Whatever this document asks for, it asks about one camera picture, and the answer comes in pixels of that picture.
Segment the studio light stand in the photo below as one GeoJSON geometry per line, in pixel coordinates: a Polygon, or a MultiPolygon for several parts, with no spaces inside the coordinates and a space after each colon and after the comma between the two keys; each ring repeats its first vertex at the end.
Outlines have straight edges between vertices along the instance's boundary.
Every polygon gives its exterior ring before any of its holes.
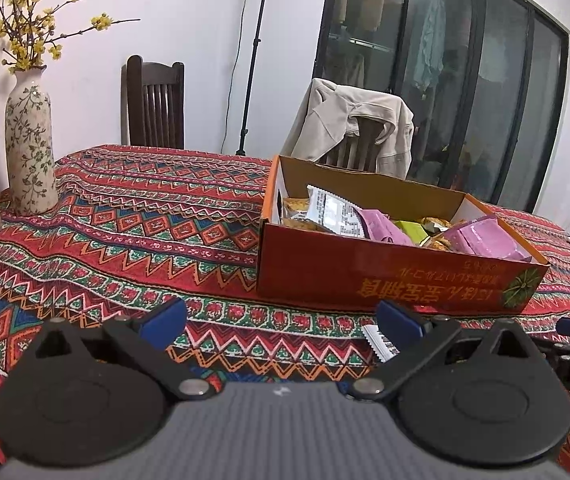
{"type": "Polygon", "coordinates": [[[248,117],[250,110],[251,94],[253,93],[253,80],[255,79],[258,50],[261,44],[261,29],[262,29],[264,9],[266,3],[267,0],[260,0],[255,33],[253,34],[253,43],[251,44],[253,48],[251,49],[251,55],[250,55],[248,78],[247,78],[245,100],[243,107],[243,116],[241,123],[241,132],[239,133],[238,148],[235,152],[237,156],[246,155],[246,139],[248,136],[248,117]]]}

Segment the pink snack packet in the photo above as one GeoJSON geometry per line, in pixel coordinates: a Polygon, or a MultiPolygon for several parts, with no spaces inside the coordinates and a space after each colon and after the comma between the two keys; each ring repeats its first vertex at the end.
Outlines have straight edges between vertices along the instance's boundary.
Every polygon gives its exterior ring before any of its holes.
{"type": "Polygon", "coordinates": [[[374,242],[413,246],[411,238],[378,209],[358,209],[366,237],[374,242]]]}

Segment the mauve snack packet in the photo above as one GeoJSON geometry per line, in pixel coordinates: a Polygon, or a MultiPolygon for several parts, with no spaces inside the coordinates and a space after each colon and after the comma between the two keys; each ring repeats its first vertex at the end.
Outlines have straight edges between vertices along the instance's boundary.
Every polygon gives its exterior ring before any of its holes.
{"type": "Polygon", "coordinates": [[[458,223],[443,232],[442,238],[462,254],[527,263],[532,261],[530,253],[503,230],[493,214],[458,223]]]}

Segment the yellow flower branches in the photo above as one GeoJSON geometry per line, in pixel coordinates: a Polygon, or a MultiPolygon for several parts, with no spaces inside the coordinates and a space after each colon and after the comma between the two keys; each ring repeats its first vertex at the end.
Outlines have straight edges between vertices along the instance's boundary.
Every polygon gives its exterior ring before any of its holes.
{"type": "Polygon", "coordinates": [[[0,50],[8,72],[17,75],[42,70],[46,58],[61,58],[64,40],[128,23],[126,18],[120,21],[102,12],[74,32],[60,32],[56,22],[59,12],[83,1],[61,0],[44,6],[42,0],[0,0],[0,50]]]}

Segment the white striped snack packet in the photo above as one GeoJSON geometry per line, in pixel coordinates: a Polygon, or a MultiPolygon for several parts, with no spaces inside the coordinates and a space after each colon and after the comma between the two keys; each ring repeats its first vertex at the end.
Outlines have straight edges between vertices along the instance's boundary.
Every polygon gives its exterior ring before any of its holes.
{"type": "Polygon", "coordinates": [[[361,332],[373,349],[378,362],[385,363],[399,353],[399,350],[379,331],[377,325],[363,325],[361,332]]]}

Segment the orange cracker packet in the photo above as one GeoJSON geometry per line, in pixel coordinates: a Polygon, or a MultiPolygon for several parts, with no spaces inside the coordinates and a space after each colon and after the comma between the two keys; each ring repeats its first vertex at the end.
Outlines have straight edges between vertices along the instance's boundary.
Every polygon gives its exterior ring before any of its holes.
{"type": "Polygon", "coordinates": [[[326,232],[323,226],[307,218],[309,206],[309,198],[285,198],[281,217],[283,226],[302,231],[326,232]]]}

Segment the dark wooden chair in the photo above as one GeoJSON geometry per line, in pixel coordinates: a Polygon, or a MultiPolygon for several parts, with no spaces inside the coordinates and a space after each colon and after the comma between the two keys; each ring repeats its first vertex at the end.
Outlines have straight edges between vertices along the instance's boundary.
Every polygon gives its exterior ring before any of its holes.
{"type": "Polygon", "coordinates": [[[145,62],[134,54],[125,65],[128,138],[131,145],[185,148],[185,66],[145,62]]]}

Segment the green snack bar packet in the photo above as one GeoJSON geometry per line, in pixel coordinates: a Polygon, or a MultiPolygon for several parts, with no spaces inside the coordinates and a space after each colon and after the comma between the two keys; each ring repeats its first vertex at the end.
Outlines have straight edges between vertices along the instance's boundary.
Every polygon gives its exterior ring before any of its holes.
{"type": "Polygon", "coordinates": [[[419,222],[396,220],[395,224],[416,246],[421,246],[430,239],[430,234],[425,231],[419,222]]]}

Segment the chair with beige jacket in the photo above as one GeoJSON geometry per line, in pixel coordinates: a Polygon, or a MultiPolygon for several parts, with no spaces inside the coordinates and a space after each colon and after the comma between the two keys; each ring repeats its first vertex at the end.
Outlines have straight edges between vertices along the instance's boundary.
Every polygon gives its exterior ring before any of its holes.
{"type": "Polygon", "coordinates": [[[376,171],[376,159],[385,141],[385,125],[369,118],[358,118],[357,124],[358,132],[347,133],[340,144],[319,159],[320,164],[352,171],[376,171]]]}

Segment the black framed glass door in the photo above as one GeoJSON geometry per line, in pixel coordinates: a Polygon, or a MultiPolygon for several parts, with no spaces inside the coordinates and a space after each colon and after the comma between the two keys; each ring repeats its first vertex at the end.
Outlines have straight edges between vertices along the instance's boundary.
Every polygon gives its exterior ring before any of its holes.
{"type": "Polygon", "coordinates": [[[411,180],[533,211],[570,38],[529,0],[325,0],[314,75],[412,110],[411,180]]]}

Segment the orange cardboard box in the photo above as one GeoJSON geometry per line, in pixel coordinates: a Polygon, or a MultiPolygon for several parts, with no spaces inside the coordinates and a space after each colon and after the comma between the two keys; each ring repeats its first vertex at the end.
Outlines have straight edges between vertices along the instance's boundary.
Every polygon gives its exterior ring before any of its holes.
{"type": "Polygon", "coordinates": [[[260,217],[257,292],[265,299],[363,312],[391,300],[426,312],[506,316],[523,311],[549,269],[503,220],[498,226],[522,261],[284,226],[286,200],[306,197],[311,185],[391,220],[432,217],[460,226],[494,216],[462,192],[277,156],[260,217]]]}

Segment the floral ceramic vase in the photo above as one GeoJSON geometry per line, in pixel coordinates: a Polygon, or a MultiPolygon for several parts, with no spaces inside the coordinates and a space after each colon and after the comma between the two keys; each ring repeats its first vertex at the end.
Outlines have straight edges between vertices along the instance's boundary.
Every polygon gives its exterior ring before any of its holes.
{"type": "Polygon", "coordinates": [[[57,205],[52,103],[42,86],[46,67],[16,73],[5,106],[5,151],[12,209],[44,214],[57,205]]]}

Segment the beige jacket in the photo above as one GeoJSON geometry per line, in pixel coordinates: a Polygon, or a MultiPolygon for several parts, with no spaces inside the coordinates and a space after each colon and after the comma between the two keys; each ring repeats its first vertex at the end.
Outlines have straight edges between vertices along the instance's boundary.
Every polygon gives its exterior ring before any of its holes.
{"type": "Polygon", "coordinates": [[[413,113],[400,96],[314,78],[303,98],[281,154],[319,162],[346,139],[360,140],[359,122],[370,120],[375,134],[373,171],[403,179],[409,172],[413,113]]]}

